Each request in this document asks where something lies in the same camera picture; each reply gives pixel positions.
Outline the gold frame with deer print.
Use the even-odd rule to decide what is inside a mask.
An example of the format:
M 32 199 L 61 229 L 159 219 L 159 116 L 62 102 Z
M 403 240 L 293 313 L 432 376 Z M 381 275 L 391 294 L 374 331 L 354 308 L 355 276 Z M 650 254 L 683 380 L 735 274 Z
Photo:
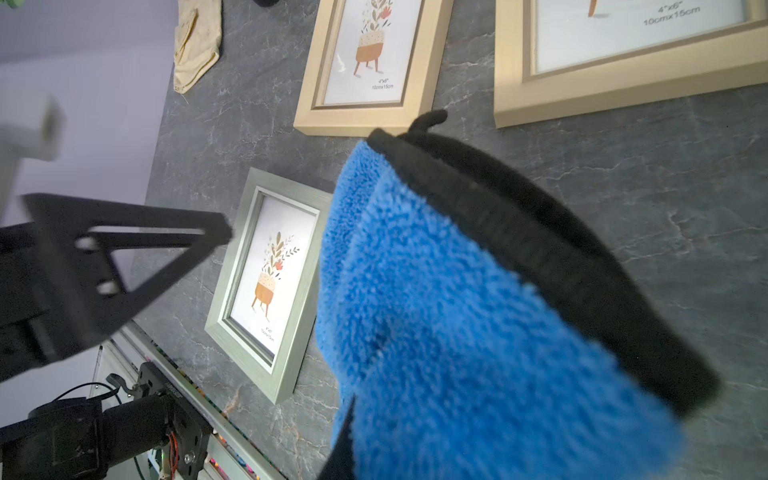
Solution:
M 325 0 L 294 127 L 308 136 L 398 135 L 431 110 L 453 4 Z

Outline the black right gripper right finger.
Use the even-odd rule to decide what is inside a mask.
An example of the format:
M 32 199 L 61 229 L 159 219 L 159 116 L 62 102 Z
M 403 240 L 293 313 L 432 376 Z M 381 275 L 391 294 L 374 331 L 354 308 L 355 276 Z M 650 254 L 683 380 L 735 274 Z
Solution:
M 432 132 L 448 114 L 419 116 L 367 144 L 399 178 L 506 269 L 533 284 L 563 321 L 680 417 L 712 401 L 720 378 L 655 311 L 618 260 L 571 210 L 486 152 Z

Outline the blue microfiber cloth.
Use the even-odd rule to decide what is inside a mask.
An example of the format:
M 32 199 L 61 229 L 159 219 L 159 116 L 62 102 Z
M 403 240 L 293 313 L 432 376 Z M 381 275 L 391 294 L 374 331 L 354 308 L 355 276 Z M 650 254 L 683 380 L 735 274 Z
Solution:
M 355 479 L 647 479 L 680 457 L 672 410 L 367 143 L 334 192 L 318 347 Z

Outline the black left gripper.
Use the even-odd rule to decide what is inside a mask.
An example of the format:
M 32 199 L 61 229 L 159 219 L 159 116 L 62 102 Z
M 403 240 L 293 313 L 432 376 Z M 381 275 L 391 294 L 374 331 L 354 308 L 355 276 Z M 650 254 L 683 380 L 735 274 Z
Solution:
M 50 193 L 1 229 L 1 380 L 112 336 L 233 236 L 221 213 Z

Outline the gold frame with plant print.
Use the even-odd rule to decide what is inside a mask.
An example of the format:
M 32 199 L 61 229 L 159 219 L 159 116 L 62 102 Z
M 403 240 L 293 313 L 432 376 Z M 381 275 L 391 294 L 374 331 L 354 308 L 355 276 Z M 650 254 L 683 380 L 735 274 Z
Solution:
M 499 1 L 497 127 L 763 84 L 764 1 Z

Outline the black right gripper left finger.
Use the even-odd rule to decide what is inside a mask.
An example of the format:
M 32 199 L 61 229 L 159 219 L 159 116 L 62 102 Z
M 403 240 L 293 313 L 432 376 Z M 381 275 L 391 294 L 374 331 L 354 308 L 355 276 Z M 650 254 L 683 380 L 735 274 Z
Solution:
M 355 403 L 356 399 L 353 398 L 334 447 L 317 477 L 318 480 L 355 480 L 353 440 L 351 437 Z

